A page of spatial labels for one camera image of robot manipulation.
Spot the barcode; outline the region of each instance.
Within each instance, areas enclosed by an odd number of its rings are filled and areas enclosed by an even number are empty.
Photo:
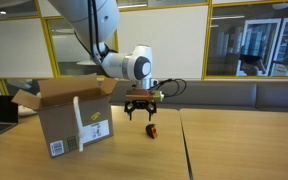
[[[64,153],[63,141],[56,141],[50,144],[52,156],[57,156]]]

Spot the sofa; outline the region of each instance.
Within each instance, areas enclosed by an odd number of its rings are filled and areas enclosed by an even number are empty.
[[[131,81],[119,81],[111,97],[112,105],[124,105]],[[159,90],[172,94],[176,83]],[[288,112],[288,81],[187,81],[179,96],[165,98],[158,108],[207,108]]]

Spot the cardboard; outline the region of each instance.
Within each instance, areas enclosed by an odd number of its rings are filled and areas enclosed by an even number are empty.
[[[41,97],[19,90],[13,102],[38,111],[50,157],[78,149],[78,127],[73,98],[79,97],[84,146],[113,136],[110,94],[117,80],[96,74],[39,82]]]

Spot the wooden tabletop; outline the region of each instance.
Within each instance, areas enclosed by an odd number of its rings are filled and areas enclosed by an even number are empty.
[[[22,118],[0,135],[0,179],[188,179],[180,114],[158,109],[148,121],[144,110],[112,107],[114,136],[51,159],[38,115]],[[158,137],[145,127],[155,123]]]
[[[180,113],[194,179],[288,180],[288,113]]]

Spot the robotic arm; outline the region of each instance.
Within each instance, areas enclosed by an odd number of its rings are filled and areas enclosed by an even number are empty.
[[[138,45],[132,53],[111,51],[104,41],[112,36],[119,21],[116,0],[49,0],[54,8],[74,28],[75,35],[91,55],[95,64],[101,65],[105,73],[114,78],[136,81],[127,92],[125,112],[146,109],[156,113],[156,101],[163,99],[161,91],[150,91],[152,50]]]

